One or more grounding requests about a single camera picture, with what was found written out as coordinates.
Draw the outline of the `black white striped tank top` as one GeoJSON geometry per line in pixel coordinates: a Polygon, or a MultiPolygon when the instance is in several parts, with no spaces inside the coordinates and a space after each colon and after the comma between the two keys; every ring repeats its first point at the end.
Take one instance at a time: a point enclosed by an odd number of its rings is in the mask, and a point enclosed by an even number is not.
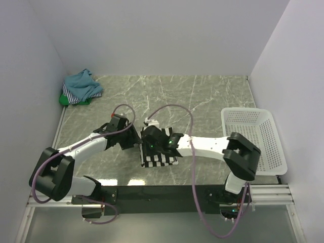
{"type": "Polygon", "coordinates": [[[154,151],[149,151],[149,144],[145,142],[143,138],[142,141],[143,143],[139,145],[142,168],[164,167],[179,164],[176,157],[169,157],[159,152],[155,153],[154,151]]]}

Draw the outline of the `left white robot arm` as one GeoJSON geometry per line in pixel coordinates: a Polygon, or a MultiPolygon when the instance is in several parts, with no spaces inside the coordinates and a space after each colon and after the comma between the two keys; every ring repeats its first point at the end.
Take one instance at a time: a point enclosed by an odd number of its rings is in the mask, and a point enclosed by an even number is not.
{"type": "Polygon", "coordinates": [[[110,122],[86,138],[60,149],[46,148],[29,179],[32,194],[40,192],[54,201],[68,195],[82,195],[94,204],[102,197],[101,183],[89,176],[77,177],[74,170],[92,155],[117,144],[125,150],[141,142],[134,125],[126,117],[113,114],[110,122]]]}

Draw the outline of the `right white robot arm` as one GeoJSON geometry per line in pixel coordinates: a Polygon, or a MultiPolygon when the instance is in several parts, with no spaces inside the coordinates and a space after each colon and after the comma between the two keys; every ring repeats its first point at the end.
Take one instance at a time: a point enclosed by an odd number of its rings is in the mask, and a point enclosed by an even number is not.
{"type": "Polygon", "coordinates": [[[246,182],[255,180],[261,150],[242,134],[233,132],[229,137],[190,137],[187,134],[172,133],[148,126],[141,131],[143,159],[150,162],[178,157],[207,157],[225,162],[230,169],[222,189],[222,196],[228,202],[235,201],[246,182]]]}

